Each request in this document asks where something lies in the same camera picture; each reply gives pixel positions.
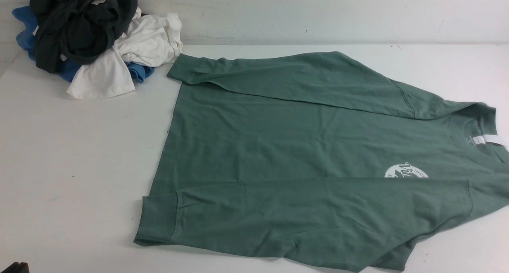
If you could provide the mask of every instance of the white graphic print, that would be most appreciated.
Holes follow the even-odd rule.
[[[395,164],[386,172],[385,177],[428,177],[420,168],[412,166],[409,162],[404,164]]]

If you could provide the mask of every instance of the white label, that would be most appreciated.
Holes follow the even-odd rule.
[[[506,148],[509,147],[507,141],[501,136],[497,135],[482,135],[478,137],[473,137],[472,140],[474,141],[474,144],[486,144],[487,142],[490,142],[492,144],[499,144],[505,146]]]
[[[100,3],[104,3],[106,0],[94,0],[92,4],[98,5]]]
[[[474,144],[486,144],[483,136],[473,137],[472,140],[474,141]]]
[[[509,147],[509,144],[507,141],[502,138],[501,136],[497,135],[482,135],[484,137],[484,140],[493,144],[500,144],[502,146],[505,146],[506,148]]]

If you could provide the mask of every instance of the t-shirt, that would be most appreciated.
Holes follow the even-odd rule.
[[[142,246],[402,271],[420,240],[509,204],[509,153],[487,142],[485,104],[444,101],[338,52],[180,55],[168,77],[183,83]]]

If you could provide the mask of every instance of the white wall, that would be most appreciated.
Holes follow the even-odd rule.
[[[139,1],[177,12],[185,43],[509,43],[509,0]]]

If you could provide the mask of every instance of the white table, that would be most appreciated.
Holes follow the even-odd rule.
[[[334,50],[445,99],[497,107],[499,135],[509,138],[509,46],[185,47],[212,59]],[[66,81],[18,56],[0,79],[0,270],[25,261],[33,273],[339,272],[132,243],[179,91],[168,70],[158,68],[135,92],[78,101],[66,94]],[[507,272],[508,253],[504,208],[418,244],[406,272]]]

